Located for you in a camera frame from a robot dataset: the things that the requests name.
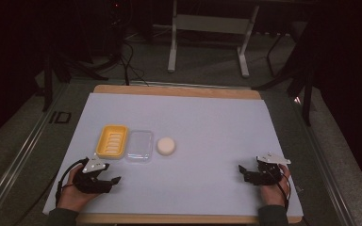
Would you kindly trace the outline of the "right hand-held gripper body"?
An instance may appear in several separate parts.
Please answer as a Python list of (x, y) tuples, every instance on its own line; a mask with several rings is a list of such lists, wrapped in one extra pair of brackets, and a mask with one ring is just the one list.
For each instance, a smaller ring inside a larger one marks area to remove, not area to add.
[(282, 173), (279, 168), (280, 165), (288, 165), (291, 163), (289, 159), (276, 154), (266, 153), (256, 158), (259, 170), (259, 185), (271, 186), (280, 182), (282, 179)]

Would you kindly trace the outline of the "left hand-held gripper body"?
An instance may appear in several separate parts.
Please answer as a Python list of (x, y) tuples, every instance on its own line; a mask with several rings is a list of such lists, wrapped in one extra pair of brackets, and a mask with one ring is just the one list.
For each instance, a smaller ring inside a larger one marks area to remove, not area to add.
[(104, 162), (99, 157), (87, 158), (82, 163), (83, 167), (74, 176), (74, 186), (83, 193), (108, 193), (111, 188), (101, 187), (102, 180), (98, 179), (99, 174), (103, 171), (103, 164)]

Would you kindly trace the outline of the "person's left hand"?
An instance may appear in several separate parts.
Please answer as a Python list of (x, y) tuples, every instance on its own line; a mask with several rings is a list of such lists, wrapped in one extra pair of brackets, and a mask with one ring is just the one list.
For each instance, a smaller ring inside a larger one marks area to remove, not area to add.
[(70, 171), (67, 183), (62, 188), (57, 208), (80, 212), (90, 201), (98, 197), (98, 194), (95, 193), (83, 193), (73, 185), (74, 176), (81, 168), (81, 165), (77, 165)]

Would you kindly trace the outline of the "person's right hand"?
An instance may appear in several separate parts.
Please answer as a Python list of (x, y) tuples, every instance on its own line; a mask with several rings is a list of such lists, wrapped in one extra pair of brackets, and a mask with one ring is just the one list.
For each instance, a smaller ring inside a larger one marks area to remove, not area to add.
[(279, 166), (283, 177), (277, 185), (261, 186), (260, 192), (265, 205), (281, 205), (288, 208), (290, 196), (290, 171), (284, 165)]

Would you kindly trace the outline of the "yellow soap dish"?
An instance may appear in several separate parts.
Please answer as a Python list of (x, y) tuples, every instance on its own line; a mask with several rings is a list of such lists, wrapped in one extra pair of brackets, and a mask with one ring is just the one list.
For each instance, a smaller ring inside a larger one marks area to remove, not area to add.
[(99, 137), (95, 153), (101, 158), (121, 159), (124, 155), (128, 128), (124, 125), (106, 125)]

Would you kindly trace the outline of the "clear plastic lid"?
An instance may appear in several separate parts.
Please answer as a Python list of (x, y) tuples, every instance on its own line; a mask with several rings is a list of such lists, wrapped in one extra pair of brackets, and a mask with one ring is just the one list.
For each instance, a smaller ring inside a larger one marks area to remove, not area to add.
[(153, 151), (154, 135), (151, 131), (133, 130), (129, 133), (125, 158), (132, 163), (147, 163)]

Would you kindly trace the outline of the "white table mat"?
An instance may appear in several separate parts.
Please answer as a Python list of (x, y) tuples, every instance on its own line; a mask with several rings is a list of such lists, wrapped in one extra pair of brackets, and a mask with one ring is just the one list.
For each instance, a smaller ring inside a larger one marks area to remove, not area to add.
[(239, 167), (255, 170), (258, 156), (282, 152), (262, 100), (93, 93), (61, 166), (92, 155), (108, 124), (170, 137), (176, 147), (143, 163), (110, 161), (100, 177), (120, 182), (90, 202), (89, 214), (254, 217), (260, 192)]

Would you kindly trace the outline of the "black metal stand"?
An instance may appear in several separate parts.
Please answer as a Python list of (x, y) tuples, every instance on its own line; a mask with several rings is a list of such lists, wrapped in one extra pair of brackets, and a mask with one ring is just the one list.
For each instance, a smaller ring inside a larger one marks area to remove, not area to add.
[(304, 92), (302, 117), (305, 124), (310, 126), (311, 122), (309, 119), (309, 111), (311, 106), (314, 73), (312, 71), (311, 65), (309, 63), (305, 63), (304, 57), (302, 56), (303, 45), (301, 42), (301, 37), (304, 34), (306, 26), (307, 22), (303, 21), (293, 21), (289, 23), (288, 33), (295, 41), (295, 46), (293, 47), (287, 62), (278, 71), (278, 73), (273, 71), (271, 63), (271, 52), (276, 44), (286, 36), (286, 32), (284, 32), (276, 39), (275, 43), (272, 45), (271, 49), (266, 55), (266, 61), (274, 78), (270, 82), (253, 87), (253, 90), (266, 90), (291, 78), (292, 81), (287, 88), (287, 94), (289, 97), (297, 99), (301, 91)]

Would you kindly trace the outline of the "metal floor rail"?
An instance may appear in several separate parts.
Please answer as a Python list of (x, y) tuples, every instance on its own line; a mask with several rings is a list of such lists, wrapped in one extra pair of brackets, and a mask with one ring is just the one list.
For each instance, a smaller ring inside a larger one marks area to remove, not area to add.
[(314, 154), (314, 160), (323, 180), (324, 187), (327, 190), (328, 196), (334, 206), (334, 209), (336, 210), (337, 217), (339, 219), (339, 222), (341, 223), (341, 226), (356, 226), (353, 216), (348, 209), (348, 206), (344, 201), (341, 192), (338, 189), (337, 181), (325, 158), (315, 131), (313, 130), (312, 126), (308, 126), (306, 124), (302, 116), (302, 111), (304, 109), (303, 101), (299, 97), (293, 97), (290, 99), (290, 101), (293, 106), (294, 113), (303, 127), (305, 137)]
[(0, 129), (0, 206), (32, 153), (53, 113), (53, 107), (67, 87), (67, 84), (54, 86), (53, 101), (46, 111), (42, 111), (42, 97), (32, 96)]

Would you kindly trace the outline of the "white metal desk frame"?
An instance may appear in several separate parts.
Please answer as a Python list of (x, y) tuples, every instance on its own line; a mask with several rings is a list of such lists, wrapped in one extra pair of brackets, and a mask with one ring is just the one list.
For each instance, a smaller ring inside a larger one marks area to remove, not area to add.
[(253, 34), (255, 19), (258, 12), (259, 5), (253, 6), (249, 19), (179, 14), (177, 12), (177, 0), (173, 0), (172, 42), (168, 61), (168, 72), (175, 72), (177, 57), (177, 31), (188, 30), (242, 35), (243, 41), (241, 46), (237, 48), (237, 56), (241, 76), (249, 77), (250, 73), (246, 60), (246, 49)]

